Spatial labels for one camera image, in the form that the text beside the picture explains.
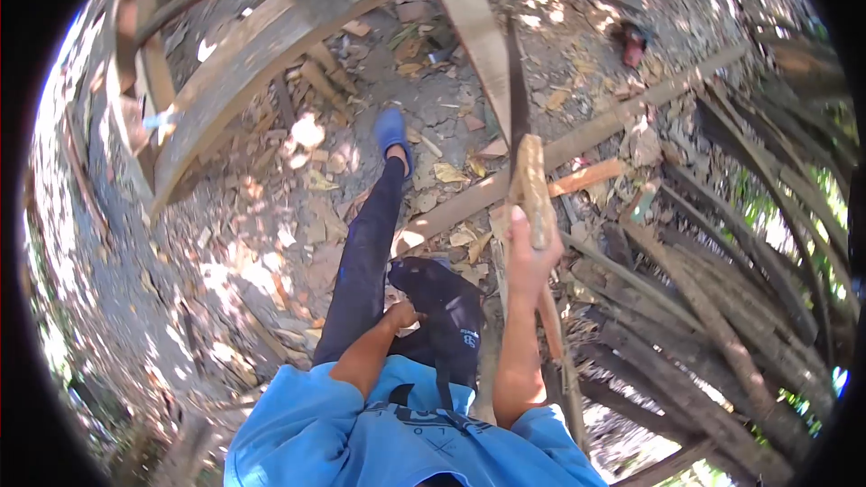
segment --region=leg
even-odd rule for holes
[[[337,284],[313,365],[335,362],[345,349],[382,318],[384,273],[403,198],[405,166],[392,156],[349,225]]]

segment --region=hand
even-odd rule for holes
[[[416,312],[412,303],[401,301],[393,304],[385,311],[382,321],[388,323],[396,333],[397,330],[408,328],[413,323],[422,322],[425,319],[427,319],[427,315]]]
[[[519,206],[511,211],[511,227],[507,237],[511,238],[511,257],[506,268],[509,298],[523,298],[521,303],[536,306],[541,291],[547,285],[550,271],[562,257],[565,248],[558,233],[547,250],[536,251],[529,242],[530,227],[525,212]]]

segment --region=red object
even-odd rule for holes
[[[625,38],[625,52],[622,54],[622,63],[632,68],[637,68],[644,58],[644,49],[646,49],[646,40],[638,33],[631,32]]]

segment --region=blue shoe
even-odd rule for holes
[[[399,145],[406,151],[406,162],[409,163],[409,173],[406,175],[406,179],[412,177],[415,172],[415,162],[412,159],[409,140],[406,138],[406,123],[400,110],[389,108],[379,113],[373,125],[373,135],[376,136],[376,142],[382,150],[382,158],[386,160],[385,153],[393,145]]]

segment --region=foot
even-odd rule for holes
[[[388,160],[392,156],[396,156],[403,161],[403,176],[406,177],[407,175],[409,175],[409,160],[406,157],[406,151],[403,149],[403,147],[401,147],[397,143],[388,147],[388,150],[384,152],[384,159]]]
[[[406,139],[406,124],[400,110],[390,108],[379,113],[373,125],[373,135],[382,149],[384,159],[396,156],[403,162],[404,177],[411,177],[412,156],[409,140]]]

